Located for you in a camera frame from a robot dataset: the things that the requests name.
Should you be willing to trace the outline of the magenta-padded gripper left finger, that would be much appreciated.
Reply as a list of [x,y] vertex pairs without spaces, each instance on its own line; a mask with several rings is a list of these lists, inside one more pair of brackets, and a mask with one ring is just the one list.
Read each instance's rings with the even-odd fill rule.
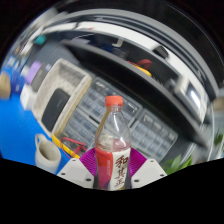
[[95,150],[90,149],[79,159],[72,158],[59,171],[58,176],[78,186],[93,189],[97,173]]

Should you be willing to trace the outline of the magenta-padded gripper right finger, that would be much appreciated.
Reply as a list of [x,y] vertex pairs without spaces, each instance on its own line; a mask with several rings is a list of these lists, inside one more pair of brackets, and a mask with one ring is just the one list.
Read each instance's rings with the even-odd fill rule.
[[167,176],[155,159],[146,159],[134,148],[131,149],[128,172],[130,189],[144,187]]

